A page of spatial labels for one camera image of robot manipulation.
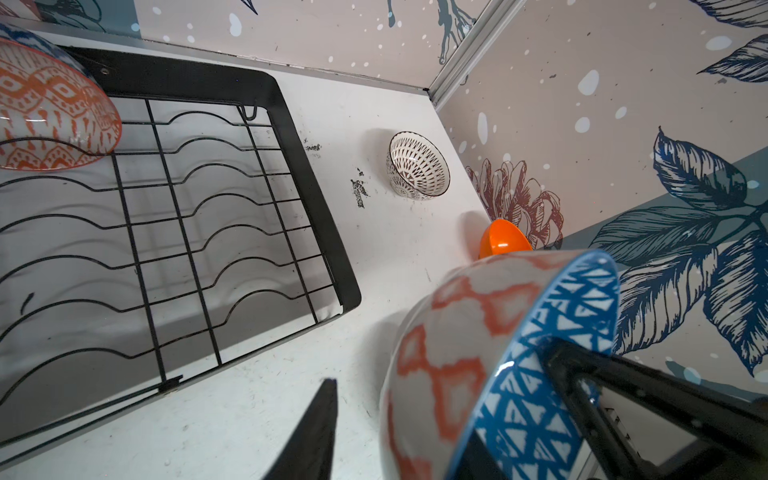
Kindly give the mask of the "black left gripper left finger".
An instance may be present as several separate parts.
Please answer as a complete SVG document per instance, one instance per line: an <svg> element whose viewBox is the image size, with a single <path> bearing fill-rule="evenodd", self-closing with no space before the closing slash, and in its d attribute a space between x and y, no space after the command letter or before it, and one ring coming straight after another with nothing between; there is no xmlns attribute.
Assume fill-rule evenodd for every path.
<svg viewBox="0 0 768 480"><path fill-rule="evenodd" d="M337 381L326 378L264 479L330 479L337 417Z"/></svg>

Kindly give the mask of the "orange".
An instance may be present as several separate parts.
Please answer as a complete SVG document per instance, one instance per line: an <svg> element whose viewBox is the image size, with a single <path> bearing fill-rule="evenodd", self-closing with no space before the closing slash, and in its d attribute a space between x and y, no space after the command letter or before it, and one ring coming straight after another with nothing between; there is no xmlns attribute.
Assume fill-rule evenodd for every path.
<svg viewBox="0 0 768 480"><path fill-rule="evenodd" d="M57 171L94 163L122 136L117 108L69 53L1 25L1 167Z"/></svg>

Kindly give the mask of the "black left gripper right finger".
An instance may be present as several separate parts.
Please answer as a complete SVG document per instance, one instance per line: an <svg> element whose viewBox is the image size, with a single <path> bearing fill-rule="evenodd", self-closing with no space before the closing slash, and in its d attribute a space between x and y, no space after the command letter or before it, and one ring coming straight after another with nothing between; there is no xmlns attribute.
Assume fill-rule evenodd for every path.
<svg viewBox="0 0 768 480"><path fill-rule="evenodd" d="M767 410L628 360L553 339L542 366L609 479L764 479ZM581 384L606 387L695 436L660 466L629 448Z"/></svg>

